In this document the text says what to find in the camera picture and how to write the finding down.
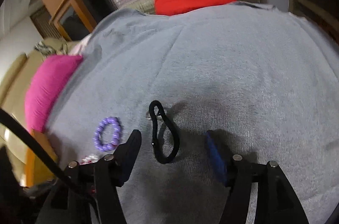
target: purple beaded bracelet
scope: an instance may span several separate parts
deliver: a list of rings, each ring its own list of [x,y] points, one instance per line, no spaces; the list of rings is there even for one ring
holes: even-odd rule
[[[101,135],[102,135],[103,130],[108,124],[112,124],[113,126],[112,141],[108,144],[103,144]],[[108,118],[103,119],[101,123],[99,124],[97,130],[94,132],[93,140],[94,140],[95,147],[100,151],[112,151],[116,149],[116,147],[119,145],[120,133],[121,133],[121,126],[116,117],[108,117]]]

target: beige leather couch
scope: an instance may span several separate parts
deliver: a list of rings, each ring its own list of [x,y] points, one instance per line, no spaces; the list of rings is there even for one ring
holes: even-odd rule
[[[44,40],[46,45],[60,49],[63,43],[57,39]],[[67,43],[70,50],[77,42]],[[31,78],[38,67],[44,61],[44,57],[38,51],[32,51],[28,55],[21,54],[12,63],[0,84],[0,107],[11,114],[27,130],[24,112],[26,91],[31,83]],[[0,125],[0,146],[6,145],[8,156],[13,165],[13,172],[18,181],[25,176],[27,160],[27,147],[6,127]]]

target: black hair tie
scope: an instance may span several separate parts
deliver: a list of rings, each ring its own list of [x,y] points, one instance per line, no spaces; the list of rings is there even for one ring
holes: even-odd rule
[[[173,136],[174,147],[170,155],[167,157],[165,157],[162,151],[160,150],[160,145],[159,145],[159,140],[158,140],[158,119],[154,112],[155,107],[158,108],[159,110],[158,114],[160,114],[165,125],[168,127],[169,131],[172,133],[172,136]],[[175,156],[177,155],[179,151],[180,139],[179,139],[179,134],[177,132],[177,129],[175,128],[173,123],[170,121],[170,119],[166,116],[164,108],[162,107],[162,104],[159,101],[153,101],[150,103],[149,112],[150,112],[150,118],[153,124],[152,146],[153,146],[153,152],[154,152],[155,159],[157,159],[157,161],[162,164],[170,163],[173,161],[173,159],[175,158]]]

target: bedsheet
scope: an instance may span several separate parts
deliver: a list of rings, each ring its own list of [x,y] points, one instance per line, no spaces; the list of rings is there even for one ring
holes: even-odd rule
[[[96,153],[92,137],[105,117],[120,119],[123,141],[141,131],[132,175],[118,189],[127,223],[219,222],[228,190],[206,156],[209,129],[250,161],[276,160],[311,224],[338,204],[338,46],[307,20],[243,2],[171,17],[122,9],[93,31],[84,57],[48,136],[65,167]],[[180,128],[171,164],[151,147],[145,115],[155,99]],[[161,134],[168,151],[170,133]],[[255,206],[254,184],[248,223]]]

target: screw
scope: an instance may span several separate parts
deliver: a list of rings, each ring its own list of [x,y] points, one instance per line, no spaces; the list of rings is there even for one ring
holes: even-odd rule
[[[114,159],[114,155],[113,154],[106,154],[105,156],[104,156],[104,160],[105,161],[111,161],[111,160],[113,160]]]
[[[270,161],[270,166],[271,166],[272,168],[277,167],[277,166],[278,166],[277,161],[271,160],[271,161]]]
[[[242,160],[242,156],[239,155],[239,154],[234,154],[234,155],[233,155],[233,160],[234,160],[234,161],[241,161],[241,160]]]
[[[78,162],[77,161],[72,161],[68,164],[68,167],[69,168],[75,168],[76,166],[78,165]]]

